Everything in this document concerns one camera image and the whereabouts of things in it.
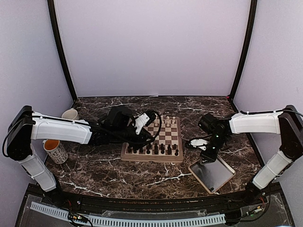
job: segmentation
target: orange liquid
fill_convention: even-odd
[[[46,150],[54,150],[59,145],[59,140],[47,140],[44,144]]]

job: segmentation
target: paper cup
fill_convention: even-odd
[[[79,120],[78,111],[73,108],[65,111],[61,117],[69,120]]]
[[[63,164],[68,154],[59,140],[44,140],[43,148],[56,164]]]

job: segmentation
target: metal tray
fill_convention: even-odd
[[[204,166],[198,163],[191,164],[188,169],[209,194],[215,194],[236,173],[220,156]]]

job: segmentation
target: black metal pole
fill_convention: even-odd
[[[254,26],[254,21],[255,21],[255,16],[256,16],[256,11],[257,11],[257,2],[258,2],[258,0],[251,0],[251,2],[250,2],[250,14],[248,17],[242,53],[241,53],[238,69],[236,72],[235,80],[233,81],[232,90],[231,90],[231,93],[229,94],[229,98],[231,100],[233,100],[235,98],[235,95],[237,93],[237,89],[238,89],[238,86],[239,86],[239,83],[241,80],[241,76],[243,73],[243,68],[245,65],[248,49],[250,46],[251,34],[252,34],[252,29]]]
[[[56,16],[56,11],[55,11],[55,5],[53,0],[47,0],[48,3],[48,10],[49,10],[49,16],[51,18],[51,23],[52,23],[52,28],[53,28],[53,36],[55,38],[56,46],[57,46],[57,51],[59,54],[62,70],[66,79],[67,86],[70,90],[71,97],[73,101],[77,100],[77,94],[75,91],[75,87],[72,83],[71,80],[71,75],[67,67],[67,62],[65,59],[64,51],[63,51],[63,46],[60,38],[60,32],[59,32],[59,27],[58,27],[58,22],[57,22],[57,16]]]

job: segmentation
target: chess pawn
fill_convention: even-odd
[[[169,123],[170,123],[170,120],[169,120],[169,117],[167,116],[167,117],[166,117],[166,126],[167,126],[167,127],[169,127]]]

